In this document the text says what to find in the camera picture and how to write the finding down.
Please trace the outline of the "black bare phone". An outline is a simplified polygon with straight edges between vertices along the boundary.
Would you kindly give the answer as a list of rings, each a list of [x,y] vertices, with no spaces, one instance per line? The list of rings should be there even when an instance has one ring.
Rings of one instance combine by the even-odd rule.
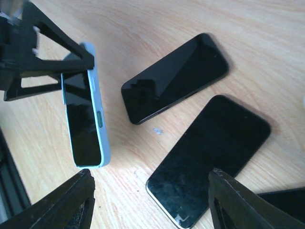
[[[259,197],[288,215],[305,222],[305,188],[258,194]]]

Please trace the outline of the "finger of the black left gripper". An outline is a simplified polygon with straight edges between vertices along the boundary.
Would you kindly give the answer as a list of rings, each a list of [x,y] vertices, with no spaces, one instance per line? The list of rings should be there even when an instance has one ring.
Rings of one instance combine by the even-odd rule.
[[[33,53],[40,33],[79,56],[76,60],[42,60]],[[63,73],[79,72],[94,67],[94,57],[74,40],[67,36],[34,4],[24,4],[21,20],[21,71],[23,73]]]
[[[23,78],[49,76],[56,80],[53,84],[44,84],[39,86],[22,87]],[[61,90],[61,75],[46,73],[31,73],[22,71],[4,71],[3,72],[3,91],[4,101],[14,101],[39,94],[50,93]]]

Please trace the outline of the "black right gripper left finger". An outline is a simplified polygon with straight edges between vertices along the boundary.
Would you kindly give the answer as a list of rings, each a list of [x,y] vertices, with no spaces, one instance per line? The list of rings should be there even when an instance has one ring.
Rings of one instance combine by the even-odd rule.
[[[34,205],[3,222],[2,229],[89,229],[95,181],[83,169]]]

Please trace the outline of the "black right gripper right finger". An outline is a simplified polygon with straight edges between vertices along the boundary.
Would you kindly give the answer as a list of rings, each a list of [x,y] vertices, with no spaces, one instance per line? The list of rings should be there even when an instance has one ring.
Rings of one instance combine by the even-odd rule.
[[[216,229],[303,229],[305,223],[271,205],[224,171],[209,173],[209,206]]]

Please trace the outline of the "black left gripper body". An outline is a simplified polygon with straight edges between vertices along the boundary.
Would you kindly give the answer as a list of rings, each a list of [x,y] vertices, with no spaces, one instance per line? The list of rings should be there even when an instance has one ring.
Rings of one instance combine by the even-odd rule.
[[[0,89],[7,91],[14,79],[40,75],[38,53],[39,9],[22,5],[21,19],[0,18]]]

